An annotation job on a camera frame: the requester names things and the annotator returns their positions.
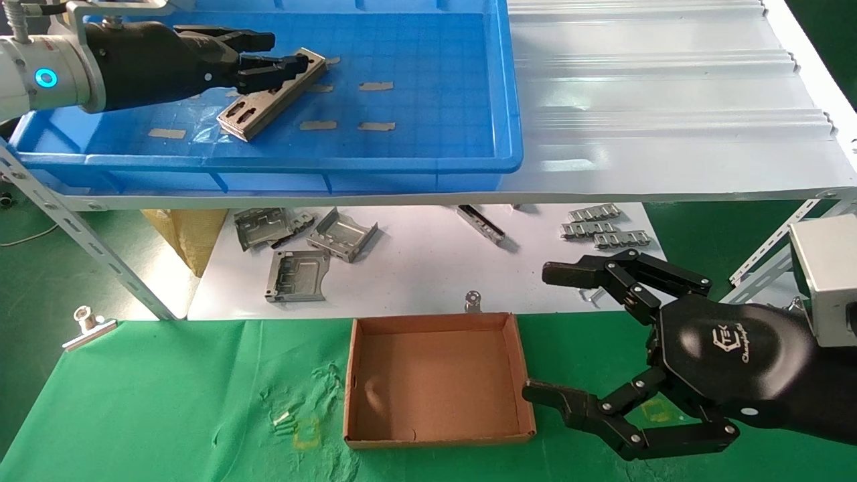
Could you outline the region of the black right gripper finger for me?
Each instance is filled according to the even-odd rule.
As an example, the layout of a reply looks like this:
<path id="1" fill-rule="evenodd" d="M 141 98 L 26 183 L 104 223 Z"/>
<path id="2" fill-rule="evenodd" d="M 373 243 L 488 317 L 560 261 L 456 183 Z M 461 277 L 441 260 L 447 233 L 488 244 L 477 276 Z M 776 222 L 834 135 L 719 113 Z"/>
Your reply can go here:
<path id="1" fill-rule="evenodd" d="M 642 325 L 660 317 L 661 302 L 647 288 L 674 298 L 696 294 L 706 298 L 711 281 L 667 260 L 628 249 L 612 256 L 584 255 L 578 262 L 546 262 L 542 281 L 549 286 L 603 288 Z"/>
<path id="2" fill-rule="evenodd" d="M 651 367 L 604 398 L 590 392 L 528 378 L 527 402 L 557 409 L 565 427 L 595 435 L 626 461 L 691 457 L 725 451 L 740 430 L 714 409 L 697 406 L 696 424 L 640 429 L 625 415 L 668 387 L 668 375 Z"/>

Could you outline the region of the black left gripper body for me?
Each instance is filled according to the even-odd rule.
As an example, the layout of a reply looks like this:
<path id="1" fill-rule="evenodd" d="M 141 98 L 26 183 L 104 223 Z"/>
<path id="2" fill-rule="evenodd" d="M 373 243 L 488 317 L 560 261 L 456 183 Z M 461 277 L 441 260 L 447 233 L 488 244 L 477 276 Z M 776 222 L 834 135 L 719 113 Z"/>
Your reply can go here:
<path id="1" fill-rule="evenodd" d="M 239 31 L 216 25 L 89 23 L 85 33 L 104 86 L 101 112 L 184 100 L 227 86 L 239 61 L 234 48 Z"/>

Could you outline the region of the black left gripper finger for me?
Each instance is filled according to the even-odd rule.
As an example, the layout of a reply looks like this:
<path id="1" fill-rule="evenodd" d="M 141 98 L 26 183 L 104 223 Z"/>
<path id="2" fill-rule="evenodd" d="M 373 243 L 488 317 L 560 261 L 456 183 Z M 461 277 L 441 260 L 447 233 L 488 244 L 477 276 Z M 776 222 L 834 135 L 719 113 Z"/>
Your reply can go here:
<path id="1" fill-rule="evenodd" d="M 176 25 L 175 33 L 194 51 L 211 56 L 230 52 L 268 52 L 275 46 L 272 31 L 253 31 L 221 25 Z"/>
<path id="2" fill-rule="evenodd" d="M 296 80 L 311 64 L 302 53 L 281 58 L 241 54 L 234 66 L 233 86 L 239 94 L 277 89 L 287 80 Z"/>

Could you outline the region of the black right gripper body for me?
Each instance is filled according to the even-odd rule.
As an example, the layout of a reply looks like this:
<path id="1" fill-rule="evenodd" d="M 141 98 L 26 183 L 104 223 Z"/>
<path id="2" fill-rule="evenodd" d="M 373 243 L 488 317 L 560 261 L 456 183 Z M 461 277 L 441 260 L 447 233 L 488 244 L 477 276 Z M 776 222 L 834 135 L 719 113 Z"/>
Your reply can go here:
<path id="1" fill-rule="evenodd" d="M 855 347 L 820 347 L 804 317 L 690 294 L 661 308 L 653 338 L 664 393 L 692 417 L 854 445 Z"/>

